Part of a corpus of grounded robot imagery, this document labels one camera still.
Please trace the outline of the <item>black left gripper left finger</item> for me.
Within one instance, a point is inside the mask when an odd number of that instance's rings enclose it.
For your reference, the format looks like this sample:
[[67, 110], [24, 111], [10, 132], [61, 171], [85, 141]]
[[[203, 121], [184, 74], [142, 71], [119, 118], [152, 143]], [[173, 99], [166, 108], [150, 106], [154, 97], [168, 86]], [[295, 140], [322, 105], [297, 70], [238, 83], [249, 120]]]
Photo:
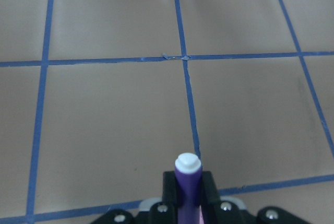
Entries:
[[180, 207], [180, 194], [178, 182], [174, 171], [163, 173], [162, 205], [165, 210], [162, 212], [165, 223], [178, 223], [178, 208]]

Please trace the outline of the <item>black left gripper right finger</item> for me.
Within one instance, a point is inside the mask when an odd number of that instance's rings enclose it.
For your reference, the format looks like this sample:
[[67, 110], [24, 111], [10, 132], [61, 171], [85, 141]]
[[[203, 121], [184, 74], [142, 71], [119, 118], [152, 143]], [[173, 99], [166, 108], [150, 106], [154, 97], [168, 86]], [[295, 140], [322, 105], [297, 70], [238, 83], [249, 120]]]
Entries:
[[201, 176], [200, 191], [200, 206], [204, 223], [219, 223], [220, 203], [220, 195], [213, 175], [210, 171], [204, 171]]

